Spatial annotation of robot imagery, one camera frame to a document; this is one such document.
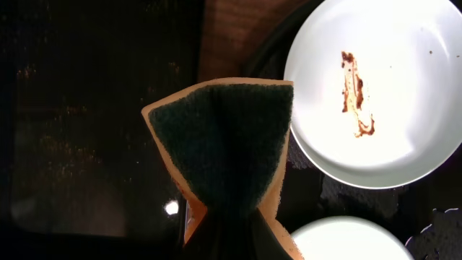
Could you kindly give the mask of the green yellow sponge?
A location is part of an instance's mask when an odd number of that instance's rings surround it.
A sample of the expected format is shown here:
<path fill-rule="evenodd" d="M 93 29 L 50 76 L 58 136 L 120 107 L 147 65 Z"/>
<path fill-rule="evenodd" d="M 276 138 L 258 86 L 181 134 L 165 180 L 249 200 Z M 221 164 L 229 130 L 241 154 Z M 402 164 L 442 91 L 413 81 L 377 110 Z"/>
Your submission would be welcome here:
<path fill-rule="evenodd" d="M 276 218 L 293 97 L 291 81 L 229 77 L 195 84 L 142 109 L 191 210 L 183 247 L 210 212 L 223 223 L 221 259 L 251 259 L 249 217 L 260 211 L 283 249 L 301 258 Z"/>

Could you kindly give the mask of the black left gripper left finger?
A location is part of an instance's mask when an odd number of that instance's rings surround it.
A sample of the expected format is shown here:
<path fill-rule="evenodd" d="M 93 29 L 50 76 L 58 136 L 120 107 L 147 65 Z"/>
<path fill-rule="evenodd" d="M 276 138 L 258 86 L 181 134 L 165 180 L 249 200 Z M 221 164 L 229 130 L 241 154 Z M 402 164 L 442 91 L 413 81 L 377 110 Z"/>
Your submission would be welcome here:
<path fill-rule="evenodd" d="M 182 250 L 182 260 L 219 260 L 222 255 L 223 223 L 215 213 L 206 213 Z"/>

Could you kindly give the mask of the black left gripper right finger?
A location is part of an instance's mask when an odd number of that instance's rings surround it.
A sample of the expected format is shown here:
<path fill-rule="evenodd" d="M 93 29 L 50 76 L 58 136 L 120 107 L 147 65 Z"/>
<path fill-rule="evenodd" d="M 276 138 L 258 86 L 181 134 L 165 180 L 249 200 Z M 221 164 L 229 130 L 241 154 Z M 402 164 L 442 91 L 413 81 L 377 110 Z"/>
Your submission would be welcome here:
<path fill-rule="evenodd" d="M 253 260 L 292 260 L 276 239 L 260 211 L 249 217 L 250 241 L 248 242 Z"/>

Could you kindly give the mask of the mint plate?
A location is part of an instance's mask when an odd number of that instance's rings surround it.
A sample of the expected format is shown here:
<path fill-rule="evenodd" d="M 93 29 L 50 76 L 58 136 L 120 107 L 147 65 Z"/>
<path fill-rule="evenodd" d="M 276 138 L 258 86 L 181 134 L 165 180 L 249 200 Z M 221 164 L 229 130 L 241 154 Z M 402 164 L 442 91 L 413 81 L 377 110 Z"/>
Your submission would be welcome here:
<path fill-rule="evenodd" d="M 358 217 L 326 217 L 306 224 L 292 238 L 307 260 L 412 260 L 385 228 Z"/>
<path fill-rule="evenodd" d="M 403 186 L 461 145 L 461 11 L 451 1 L 324 1 L 295 36 L 284 78 L 296 143 L 342 183 Z"/>

